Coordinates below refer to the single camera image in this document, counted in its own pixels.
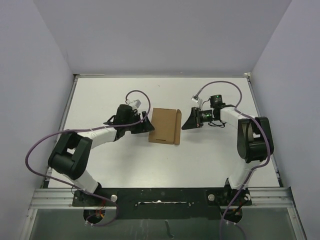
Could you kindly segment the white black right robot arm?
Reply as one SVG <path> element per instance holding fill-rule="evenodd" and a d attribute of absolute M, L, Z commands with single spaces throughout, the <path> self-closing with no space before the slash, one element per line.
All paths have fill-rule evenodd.
<path fill-rule="evenodd" d="M 181 127 L 182 130 L 198 129 L 204 123 L 219 127 L 226 124 L 237 130 L 236 147 L 240 157 L 233 173 L 225 181 L 222 192 L 223 200 L 232 205 L 241 197 L 253 174 L 269 160 L 274 151 L 273 138 L 267 117 L 256 117 L 240 112 L 234 105 L 226 104 L 222 95 L 216 94 L 209 98 L 210 110 L 192 107 L 189 117 Z"/>

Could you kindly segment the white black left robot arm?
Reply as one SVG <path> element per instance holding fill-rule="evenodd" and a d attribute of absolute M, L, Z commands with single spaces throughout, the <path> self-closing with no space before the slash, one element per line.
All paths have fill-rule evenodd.
<path fill-rule="evenodd" d="M 140 105 L 139 100 L 119 105 L 116 114 L 104 123 L 102 129 L 61 134 L 48 159 L 49 167 L 85 191 L 83 198 L 91 206 L 101 201 L 102 193 L 98 190 L 101 185 L 86 170 L 90 151 L 119 140 L 126 132 L 141 134 L 154 131 L 147 112 L 138 111 Z"/>

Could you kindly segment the brown cardboard box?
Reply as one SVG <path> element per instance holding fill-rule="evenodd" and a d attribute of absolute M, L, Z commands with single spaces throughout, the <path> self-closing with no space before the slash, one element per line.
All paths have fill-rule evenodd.
<path fill-rule="evenodd" d="M 180 109 L 154 108 L 151 124 L 154 130 L 149 133 L 148 142 L 179 145 L 181 142 L 182 112 Z"/>

